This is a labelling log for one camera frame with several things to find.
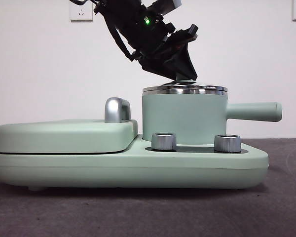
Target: white wall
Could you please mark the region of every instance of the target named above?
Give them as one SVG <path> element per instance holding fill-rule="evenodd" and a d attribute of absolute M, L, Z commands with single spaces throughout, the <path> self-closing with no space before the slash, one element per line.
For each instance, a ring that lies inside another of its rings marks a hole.
<path fill-rule="evenodd" d="M 143 1 L 146 5 L 152 1 Z M 279 101 L 280 123 L 229 121 L 244 138 L 296 138 L 296 22 L 291 0 L 182 0 L 166 16 L 199 27 L 189 46 L 198 81 L 231 103 Z M 141 70 L 101 15 L 71 23 L 67 0 L 0 0 L 0 124 L 103 118 L 107 98 L 130 101 L 141 128 L 142 89 L 169 80 Z"/>

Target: silver knob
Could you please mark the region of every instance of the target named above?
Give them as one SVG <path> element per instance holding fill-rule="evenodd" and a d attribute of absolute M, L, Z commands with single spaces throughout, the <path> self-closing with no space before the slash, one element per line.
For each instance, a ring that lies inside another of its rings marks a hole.
<path fill-rule="evenodd" d="M 215 136 L 214 149 L 224 153 L 241 152 L 241 138 L 237 135 L 217 135 Z"/>
<path fill-rule="evenodd" d="M 155 150 L 168 151 L 177 148 L 177 137 L 173 133 L 154 133 L 151 147 Z"/>

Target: pot lid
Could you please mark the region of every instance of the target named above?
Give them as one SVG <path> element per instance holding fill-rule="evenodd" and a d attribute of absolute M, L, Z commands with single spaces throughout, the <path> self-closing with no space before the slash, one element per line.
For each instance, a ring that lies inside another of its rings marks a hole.
<path fill-rule="evenodd" d="M 226 95 L 228 89 L 222 86 L 198 84 L 193 80 L 173 81 L 161 86 L 143 89 L 146 94 L 219 94 Z"/>

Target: green led light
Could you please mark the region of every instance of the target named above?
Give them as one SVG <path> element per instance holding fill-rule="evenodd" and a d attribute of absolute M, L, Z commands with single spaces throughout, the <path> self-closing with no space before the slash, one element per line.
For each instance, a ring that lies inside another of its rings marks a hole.
<path fill-rule="evenodd" d="M 151 23 L 150 19 L 147 16 L 145 16 L 144 21 L 147 26 Z"/>

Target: pot handle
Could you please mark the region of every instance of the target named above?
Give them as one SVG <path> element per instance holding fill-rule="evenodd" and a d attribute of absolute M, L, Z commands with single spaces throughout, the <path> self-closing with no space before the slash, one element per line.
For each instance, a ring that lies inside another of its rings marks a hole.
<path fill-rule="evenodd" d="M 229 104 L 227 119 L 279 122 L 282 120 L 282 105 L 278 102 Z"/>

